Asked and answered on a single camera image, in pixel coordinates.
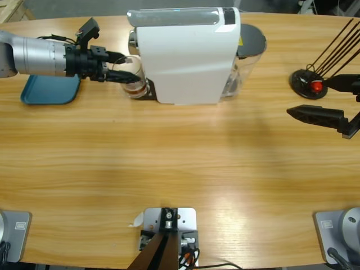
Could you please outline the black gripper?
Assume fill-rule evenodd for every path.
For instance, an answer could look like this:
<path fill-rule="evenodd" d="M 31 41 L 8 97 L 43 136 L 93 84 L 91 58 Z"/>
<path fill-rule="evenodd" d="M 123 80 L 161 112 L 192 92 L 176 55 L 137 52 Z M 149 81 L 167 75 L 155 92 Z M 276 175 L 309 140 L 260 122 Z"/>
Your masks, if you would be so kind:
<path fill-rule="evenodd" d="M 359 94 L 359 74 L 340 74 L 324 81 L 324 85 L 338 92 Z M 343 110 L 321 106 L 300 105 L 286 110 L 294 119 L 303 123 L 336 129 L 345 139 L 351 139 L 359 131 L 360 112 L 349 121 Z"/>
<path fill-rule="evenodd" d="M 128 71 L 107 70 L 106 63 L 121 64 L 126 55 L 120 52 L 107 51 L 105 47 L 90 46 L 90 49 L 77 49 L 76 46 L 65 45 L 65 74 L 67 77 L 78 76 L 97 82 L 115 82 L 129 84 L 140 81 L 140 77 Z"/>

